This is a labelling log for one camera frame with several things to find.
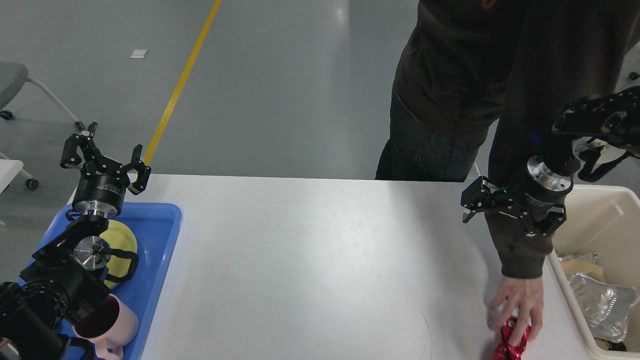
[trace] yellow floor line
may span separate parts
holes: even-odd
[[[173,113],[173,108],[175,107],[175,103],[178,102],[178,99],[180,98],[180,93],[182,93],[182,88],[184,88],[184,83],[187,82],[187,78],[189,77],[189,73],[191,73],[191,68],[193,67],[193,63],[196,61],[196,58],[198,57],[198,53],[200,52],[200,48],[202,47],[202,43],[204,42],[204,39],[207,37],[207,32],[209,31],[209,27],[211,27],[211,22],[213,21],[213,18],[216,16],[216,12],[218,12],[220,1],[221,0],[216,0],[216,2],[213,4],[213,7],[209,12],[209,16],[207,17],[207,20],[202,26],[202,30],[200,31],[200,35],[198,36],[198,40],[196,40],[196,44],[193,46],[193,50],[191,50],[191,55],[189,55],[189,60],[187,60],[187,64],[184,66],[184,69],[182,70],[180,79],[178,80],[178,83],[175,85],[175,88],[173,89],[173,94],[171,95],[171,99],[169,99],[169,103],[166,105],[166,108],[164,109],[164,114],[160,119],[160,123],[158,124],[158,127],[156,128],[156,131],[153,137],[151,138],[151,141],[149,142],[149,146],[147,147],[147,151],[145,151],[145,155],[144,155],[145,163],[147,163],[147,165],[151,163],[151,159],[154,157],[154,153],[156,151],[158,143],[160,142],[160,139],[162,138],[164,129],[166,128],[167,123],[169,123],[169,118]]]

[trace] red packaging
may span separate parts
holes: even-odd
[[[500,343],[495,348],[491,360],[521,360],[522,353],[527,346],[527,335],[531,330],[531,326],[527,326],[524,334],[522,335],[522,341],[517,346],[509,345],[509,338],[515,327],[517,318],[511,317],[504,323],[504,326],[500,330],[502,336],[500,337]]]

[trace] chair wheel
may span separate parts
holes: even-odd
[[[13,119],[13,113],[10,112],[9,110],[3,110],[3,111],[0,111],[0,117],[5,120],[11,120]]]
[[[24,186],[27,187],[27,189],[30,190],[36,190],[38,188],[38,186],[40,186],[40,182],[37,181],[36,179],[28,179],[25,183]]]

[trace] gray floor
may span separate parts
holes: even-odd
[[[0,58],[25,63],[85,124],[98,122],[101,151],[126,161],[149,143],[212,4],[3,1]],[[154,172],[372,179],[415,9],[415,0],[222,0]],[[133,49],[150,51],[128,59]],[[623,74],[638,59],[634,51]],[[16,119],[0,123],[0,151],[41,187],[27,191],[16,178],[0,196],[2,281],[16,280],[78,179],[58,166],[74,130],[65,114],[30,84],[8,108]],[[629,161],[603,184],[638,193],[638,174]]]

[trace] jeans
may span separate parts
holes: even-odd
[[[462,182],[483,142],[440,136],[403,104],[393,92],[390,138],[382,150],[376,180]]]

